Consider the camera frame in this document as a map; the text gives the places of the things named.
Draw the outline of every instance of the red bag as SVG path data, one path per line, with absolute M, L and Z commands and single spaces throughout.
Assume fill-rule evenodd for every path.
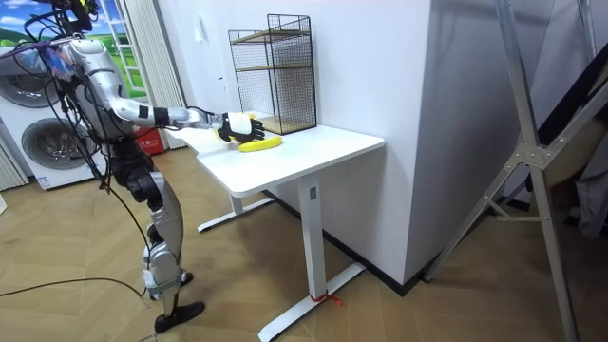
M 158 129 L 140 128 L 135 132 L 136 135 L 141 135 L 137 142 L 142 147 L 143 151 L 150 156 L 164 153 L 162 146 L 161 133 Z

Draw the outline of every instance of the humanoid robot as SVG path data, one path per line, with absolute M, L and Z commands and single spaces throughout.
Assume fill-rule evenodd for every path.
M 150 157 L 139 147 L 134 126 L 217 129 L 219 136 L 227 142 L 234 137 L 247 143 L 264 139 L 262 123 L 240 113 L 217 115 L 196 107 L 155 107 L 123 97 L 122 73 L 106 47 L 102 42 L 88 40 L 82 35 L 83 31 L 92 28 L 89 15 L 96 14 L 95 0 L 39 2 L 51 4 L 52 12 L 32 15 L 26 26 L 55 18 L 54 24 L 61 28 L 62 34 L 50 42 L 39 42 L 30 35 L 36 42 L 30 47 L 38 50 L 42 62 L 53 70 L 53 83 L 57 86 L 62 109 L 66 114 L 71 109 L 83 118 L 89 138 L 98 142 L 108 156 L 109 170 L 116 182 L 128 189 L 135 201 L 145 201 L 149 208 L 152 224 L 147 229 L 149 250 L 146 247 L 143 252 L 147 265 L 143 280 L 150 296 L 162 300 L 163 314 L 157 318 L 155 330 L 166 332 L 199 315 L 204 304 L 178 305 L 180 287 L 194 277 L 181 267 L 183 219 L 180 202 L 162 173 L 154 168 Z M 76 21 L 68 19 L 68 11 L 76 15 Z M 57 57 L 63 60 L 60 61 L 64 64 L 62 67 L 69 68 L 67 74 L 65 70 L 56 72 L 57 66 L 52 64 L 57 62 L 53 62 Z M 103 178 L 103 172 L 94 163 L 89 166 L 96 177 Z

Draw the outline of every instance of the white desk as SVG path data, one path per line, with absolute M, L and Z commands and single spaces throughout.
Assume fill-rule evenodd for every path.
M 200 232 L 273 201 L 263 199 L 243 207 L 241 198 L 286 181 L 298 180 L 311 296 L 264 327 L 258 335 L 262 342 L 275 338 L 323 301 L 313 298 L 331 295 L 365 270 L 363 265 L 354 263 L 332 280 L 326 280 L 320 187 L 315 171 L 380 148 L 384 139 L 320 125 L 284 136 L 279 147 L 242 153 L 237 150 L 235 142 L 226 143 L 211 131 L 183 129 L 170 134 L 183 139 L 199 153 L 197 160 L 200 165 L 226 189 L 232 203 L 232 213 L 203 223 L 199 227 Z

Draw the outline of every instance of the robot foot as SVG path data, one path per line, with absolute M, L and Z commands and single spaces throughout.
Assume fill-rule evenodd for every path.
M 184 287 L 187 284 L 190 283 L 190 281 L 192 281 L 192 279 L 194 279 L 194 275 L 192 274 L 192 272 L 186 272 L 183 275 L 181 275 L 181 285 L 180 287 Z M 151 300 L 159 300 L 159 295 L 158 294 L 151 294 L 150 295 L 150 299 Z
M 157 317 L 156 322 L 154 322 L 154 331 L 156 333 L 164 333 L 198 316 L 203 310 L 205 310 L 205 305 L 202 302 L 175 307 L 171 316 L 165 317 L 164 314 L 161 314 Z

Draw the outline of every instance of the washing machine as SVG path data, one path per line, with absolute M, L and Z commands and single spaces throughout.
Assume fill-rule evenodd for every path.
M 0 55 L 10 50 L 0 48 Z M 45 92 L 50 76 L 44 77 L 40 70 L 26 66 L 23 60 L 19 63 L 20 60 L 21 56 L 16 60 L 0 60 L 0 117 L 38 183 L 43 189 L 50 189 L 93 178 L 77 144 L 70 138 L 71 126 L 64 119 L 54 86 L 47 86 Z M 78 129 L 86 135 L 84 126 L 79 124 Z M 91 139 L 85 139 L 83 145 L 90 153 L 97 150 Z M 104 173 L 105 157 L 98 151 L 93 160 Z

